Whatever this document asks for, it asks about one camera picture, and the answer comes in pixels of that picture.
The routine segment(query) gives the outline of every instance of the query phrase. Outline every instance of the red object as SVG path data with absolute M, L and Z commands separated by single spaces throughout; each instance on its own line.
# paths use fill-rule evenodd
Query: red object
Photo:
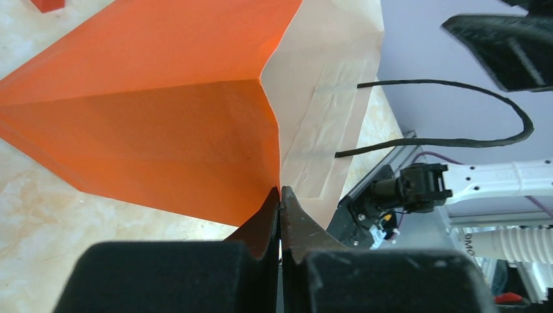
M 496 304 L 522 302 L 522 297 L 516 293 L 507 292 L 496 297 Z
M 0 138 L 81 191 L 240 226 L 280 187 L 260 78 L 301 0 L 159 3 L 114 1 L 0 80 Z
M 50 12 L 65 7 L 65 0 L 31 0 L 31 2 L 42 12 Z

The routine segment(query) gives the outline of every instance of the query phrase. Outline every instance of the black bracket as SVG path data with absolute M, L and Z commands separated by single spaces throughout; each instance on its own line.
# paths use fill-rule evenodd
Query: black bracket
M 351 248 L 369 248 L 374 243 L 370 228 L 373 227 L 388 210 L 383 210 L 371 196 L 371 185 L 393 179 L 394 171 L 390 165 L 383 166 L 356 194 L 347 194 L 338 203 L 338 208 L 327 228 L 334 238 Z

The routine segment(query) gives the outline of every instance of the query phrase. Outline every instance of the beige paper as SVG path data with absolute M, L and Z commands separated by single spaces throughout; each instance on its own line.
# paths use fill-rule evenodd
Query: beige paper
M 336 209 L 376 79 L 383 21 L 378 0 L 304 0 L 262 73 L 280 131 L 282 185 L 323 227 Z

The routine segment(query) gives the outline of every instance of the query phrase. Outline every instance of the black cable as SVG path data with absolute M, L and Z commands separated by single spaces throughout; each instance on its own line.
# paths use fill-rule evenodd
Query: black cable
M 367 87 L 373 87 L 373 86 L 381 86 L 381 85 L 404 85 L 409 83 L 436 83 L 440 85 L 446 85 L 446 86 L 453 86 L 453 87 L 459 87 L 459 88 L 465 88 L 470 89 L 474 91 L 479 91 L 481 93 L 484 93 L 486 95 L 492 96 L 498 100 L 503 101 L 508 106 L 512 107 L 512 109 L 516 112 L 516 114 L 520 117 L 522 120 L 523 130 L 517 135 L 505 138 L 505 139 L 498 139 L 498 140 L 474 140 L 474 139 L 465 139 L 465 138 L 457 138 L 457 139 L 434 139 L 434 138 L 404 138 L 404 139 L 395 139 L 390 140 L 388 142 L 383 143 L 377 143 L 376 145 L 369 145 L 368 147 L 362 147 L 347 151 L 341 151 L 336 152 L 335 157 L 336 158 L 344 158 L 344 157 L 350 157 L 352 155 L 360 155 L 363 153 L 390 148 L 390 147 L 397 147 L 401 145 L 438 145 L 442 147 L 466 147 L 466 148 L 489 148 L 489 147 L 500 147 L 504 145 L 512 145 L 517 142 L 521 142 L 523 140 L 528 139 L 532 132 L 534 131 L 534 126 L 532 123 L 532 120 L 522 109 L 516 105 L 511 99 L 503 97 L 497 93 L 494 93 L 493 91 L 489 91 L 488 89 L 483 89 L 477 86 L 468 85 L 466 83 L 459 83 L 459 82 L 450 82 L 449 80 L 382 80 L 380 82 L 372 82 L 372 83 L 360 83 L 357 85 L 357 88 L 367 88 Z

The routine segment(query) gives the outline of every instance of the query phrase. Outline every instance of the white wall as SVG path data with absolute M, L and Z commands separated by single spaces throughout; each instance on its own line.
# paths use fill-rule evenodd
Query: white wall
M 437 78 L 498 91 L 472 54 L 444 31 L 441 24 L 463 13 L 525 14 L 526 11 L 498 0 L 381 0 L 381 3 L 386 33 L 379 79 Z M 473 91 L 439 85 L 390 86 L 385 91 L 402 130 L 414 129 L 419 137 L 498 139 L 522 130 L 522 123 L 510 108 Z M 536 131 L 530 139 L 508 147 L 428 146 L 425 150 L 443 153 L 467 164 L 553 158 L 553 92 L 526 91 L 507 96 L 532 118 Z M 553 197 L 540 200 L 553 207 Z M 450 209 L 453 215 L 536 210 L 524 198 L 465 201 Z

